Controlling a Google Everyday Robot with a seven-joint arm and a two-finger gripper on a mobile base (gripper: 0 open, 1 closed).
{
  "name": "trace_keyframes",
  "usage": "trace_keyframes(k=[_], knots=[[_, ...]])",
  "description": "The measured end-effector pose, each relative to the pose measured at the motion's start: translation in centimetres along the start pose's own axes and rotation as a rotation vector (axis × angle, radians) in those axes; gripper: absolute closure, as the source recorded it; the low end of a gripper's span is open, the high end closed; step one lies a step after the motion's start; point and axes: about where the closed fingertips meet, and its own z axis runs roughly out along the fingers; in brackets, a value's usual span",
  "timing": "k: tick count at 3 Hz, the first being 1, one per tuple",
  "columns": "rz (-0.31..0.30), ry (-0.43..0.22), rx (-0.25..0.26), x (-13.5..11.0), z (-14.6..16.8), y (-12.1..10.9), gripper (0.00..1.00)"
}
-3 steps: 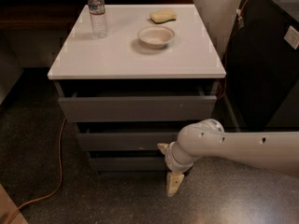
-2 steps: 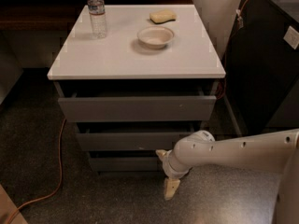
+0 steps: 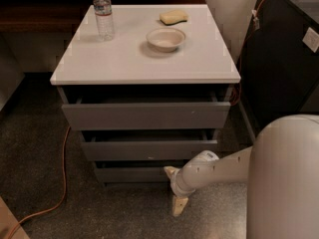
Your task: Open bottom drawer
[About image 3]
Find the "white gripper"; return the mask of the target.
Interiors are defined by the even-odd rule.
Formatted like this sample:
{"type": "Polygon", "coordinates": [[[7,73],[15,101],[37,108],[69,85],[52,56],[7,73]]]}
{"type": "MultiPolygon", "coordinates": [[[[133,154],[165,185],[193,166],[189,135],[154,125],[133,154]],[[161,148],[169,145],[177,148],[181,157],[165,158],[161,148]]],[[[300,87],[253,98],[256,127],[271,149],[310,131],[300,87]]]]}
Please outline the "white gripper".
{"type": "Polygon", "coordinates": [[[213,167],[217,161],[218,156],[214,152],[204,150],[183,168],[173,166],[163,168],[170,179],[170,187],[176,195],[172,197],[172,215],[174,217],[182,213],[188,203],[188,196],[212,182],[213,167]]]}

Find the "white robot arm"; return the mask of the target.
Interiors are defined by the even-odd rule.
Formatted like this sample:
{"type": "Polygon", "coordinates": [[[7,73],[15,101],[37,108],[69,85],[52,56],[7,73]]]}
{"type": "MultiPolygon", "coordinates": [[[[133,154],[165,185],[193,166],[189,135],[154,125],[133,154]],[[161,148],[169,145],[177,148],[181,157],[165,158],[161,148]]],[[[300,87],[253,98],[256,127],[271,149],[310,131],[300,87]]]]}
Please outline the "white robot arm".
{"type": "Polygon", "coordinates": [[[277,119],[253,146],[225,158],[204,150],[184,167],[164,169],[177,216],[198,189],[247,183],[247,239],[319,239],[319,117],[277,119]]]}

